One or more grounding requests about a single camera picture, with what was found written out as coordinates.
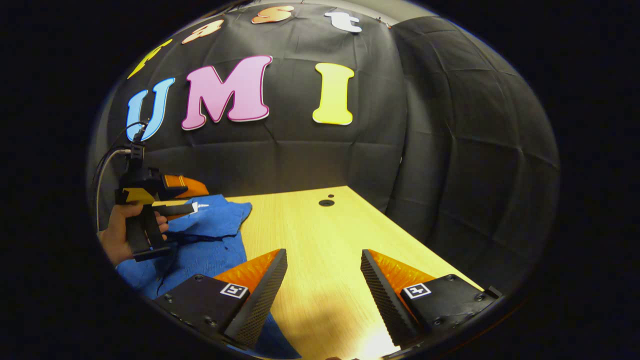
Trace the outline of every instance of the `pink letter m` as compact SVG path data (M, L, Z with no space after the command letter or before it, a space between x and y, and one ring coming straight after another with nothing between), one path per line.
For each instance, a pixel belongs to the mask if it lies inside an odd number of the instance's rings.
M234 105L227 113L231 121L253 121L269 115L269 107L262 102L262 77L271 63L270 56L251 56L242 59L223 83L213 66L202 67L187 75L191 83L184 130L202 127L207 118L200 113L200 100L214 122L220 121L231 95Z

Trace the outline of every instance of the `wooden table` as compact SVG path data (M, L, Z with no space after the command letter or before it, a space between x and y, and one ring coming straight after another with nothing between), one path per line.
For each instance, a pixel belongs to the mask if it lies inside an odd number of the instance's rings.
M320 200L335 201L320 206ZM463 273L389 220L348 186L227 198L251 202L241 232L248 259L287 249L289 267L271 312L304 359L379 359L400 350L360 271L372 249L434 277Z

